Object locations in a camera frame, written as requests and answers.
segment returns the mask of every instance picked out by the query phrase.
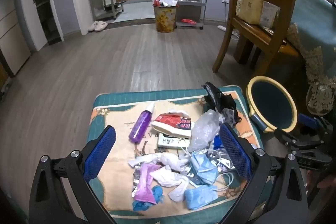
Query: metal screw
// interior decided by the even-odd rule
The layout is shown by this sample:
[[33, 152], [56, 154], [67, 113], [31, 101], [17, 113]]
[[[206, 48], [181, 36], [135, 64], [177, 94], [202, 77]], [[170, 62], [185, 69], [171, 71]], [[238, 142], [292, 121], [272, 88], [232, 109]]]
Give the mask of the metal screw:
[[73, 157], [73, 158], [77, 158], [78, 156], [79, 156], [79, 151], [78, 150], [75, 150], [75, 151], [72, 151], [71, 152], [71, 156]]
[[288, 158], [289, 158], [290, 160], [295, 160], [295, 156], [294, 156], [293, 154], [288, 154]]
[[263, 155], [265, 155], [265, 151], [262, 150], [262, 149], [260, 149], [260, 148], [257, 149], [256, 153], [257, 153], [257, 155], [259, 155], [259, 156], [263, 156]]
[[41, 162], [46, 162], [47, 160], [48, 160], [48, 156], [47, 155], [42, 156]]

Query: blue face mask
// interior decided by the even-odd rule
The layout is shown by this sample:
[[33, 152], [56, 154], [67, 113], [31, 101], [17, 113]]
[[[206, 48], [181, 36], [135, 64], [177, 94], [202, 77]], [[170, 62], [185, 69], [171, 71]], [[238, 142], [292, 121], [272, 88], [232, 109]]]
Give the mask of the blue face mask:
[[202, 185], [194, 189], [187, 189], [184, 192], [187, 207], [190, 210], [197, 210], [218, 198], [217, 186]]
[[218, 177], [218, 170], [205, 154], [193, 152], [190, 158], [190, 163], [204, 183], [209, 185], [214, 184]]

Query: chair leg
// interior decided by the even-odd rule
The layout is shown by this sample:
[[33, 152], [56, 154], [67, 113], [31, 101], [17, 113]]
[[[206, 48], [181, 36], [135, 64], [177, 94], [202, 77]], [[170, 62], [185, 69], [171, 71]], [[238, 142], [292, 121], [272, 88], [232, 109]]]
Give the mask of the chair leg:
[[223, 38], [223, 42], [222, 42], [222, 46], [220, 47], [219, 53], [217, 55], [216, 61], [212, 67], [212, 71], [214, 73], [217, 73], [222, 62], [224, 59], [224, 56], [226, 54], [227, 48], [229, 46], [230, 40], [231, 40], [231, 35], [232, 35], [232, 31], [233, 31], [233, 25], [231, 25], [231, 23], [228, 22], [228, 25], [226, 27], [226, 31], [225, 31], [225, 35]]
[[258, 47], [255, 49], [252, 60], [251, 60], [251, 64], [250, 64], [250, 68], [254, 69], [255, 65], [257, 64], [258, 58], [261, 54], [261, 49], [259, 49]]
[[246, 64], [253, 49], [253, 43], [240, 35], [233, 57], [239, 64]]
[[264, 75], [267, 72], [270, 63], [272, 62], [272, 59], [273, 56], [264, 56], [263, 59], [257, 65], [257, 68], [253, 73], [253, 77]]

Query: blue gripper pad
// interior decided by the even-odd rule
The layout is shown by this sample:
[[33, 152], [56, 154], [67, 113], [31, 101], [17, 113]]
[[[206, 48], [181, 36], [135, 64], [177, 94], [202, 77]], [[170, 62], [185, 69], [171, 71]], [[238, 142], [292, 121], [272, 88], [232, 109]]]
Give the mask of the blue gripper pad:
[[113, 127], [110, 127], [93, 148], [84, 163], [83, 177], [87, 183], [97, 177], [115, 141], [116, 131]]
[[230, 130], [225, 124], [221, 125], [219, 136], [226, 149], [230, 159], [232, 160], [238, 175], [249, 181], [252, 177], [251, 159], [245, 153], [240, 143], [234, 136], [235, 132]]
[[311, 118], [311, 117], [308, 117], [304, 114], [299, 113], [299, 115], [297, 116], [297, 119], [298, 119], [299, 123], [302, 123], [302, 124], [312, 128], [312, 129], [317, 130], [317, 128], [318, 128], [318, 124], [317, 124], [316, 120]]

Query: floor mat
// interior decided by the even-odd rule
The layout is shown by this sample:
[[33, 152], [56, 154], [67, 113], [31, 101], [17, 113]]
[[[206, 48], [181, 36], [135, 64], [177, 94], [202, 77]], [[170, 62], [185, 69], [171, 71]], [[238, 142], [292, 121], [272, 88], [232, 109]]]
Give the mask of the floor mat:
[[[259, 132], [248, 118], [248, 106], [238, 86], [221, 87], [224, 94], [231, 94], [234, 98], [241, 117], [235, 131], [239, 136], [249, 140], [250, 143], [262, 147]], [[191, 223], [217, 223], [233, 205], [235, 199], [243, 189], [245, 182], [237, 176], [229, 190], [219, 192], [219, 198], [195, 211], [186, 208], [185, 202], [173, 202], [168, 193], [174, 188], [163, 187], [165, 196], [163, 203], [150, 207], [147, 211], [134, 212], [131, 197], [133, 185], [133, 172], [127, 162], [134, 159], [135, 150], [144, 148], [146, 154], [154, 153], [157, 147], [158, 135], [151, 128], [139, 145], [129, 142], [128, 134], [140, 113], [147, 107], [149, 101], [156, 101], [152, 119], [169, 109], [185, 110], [196, 121], [204, 111], [206, 103], [203, 96], [204, 89], [193, 90], [163, 90], [155, 92], [114, 93], [99, 95], [93, 106], [88, 141], [97, 138], [106, 125], [115, 128], [117, 138], [103, 164], [98, 177], [90, 181], [90, 186], [96, 196], [111, 214], [120, 223], [155, 224], [191, 224]], [[270, 193], [270, 183], [266, 184], [260, 203], [265, 201]]]

